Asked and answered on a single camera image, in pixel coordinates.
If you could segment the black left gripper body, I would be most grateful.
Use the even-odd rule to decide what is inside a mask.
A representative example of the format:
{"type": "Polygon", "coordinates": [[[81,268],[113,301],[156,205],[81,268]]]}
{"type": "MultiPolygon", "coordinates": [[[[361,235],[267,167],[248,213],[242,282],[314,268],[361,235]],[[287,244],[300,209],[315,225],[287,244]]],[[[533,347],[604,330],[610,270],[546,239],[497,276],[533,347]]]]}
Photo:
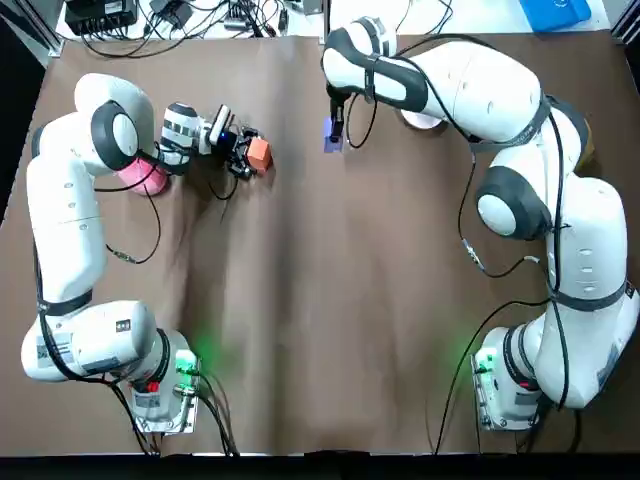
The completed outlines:
{"type": "Polygon", "coordinates": [[[246,158],[248,143],[244,127],[231,125],[223,130],[222,149],[226,155],[227,167],[246,168],[249,165],[246,158]]]}

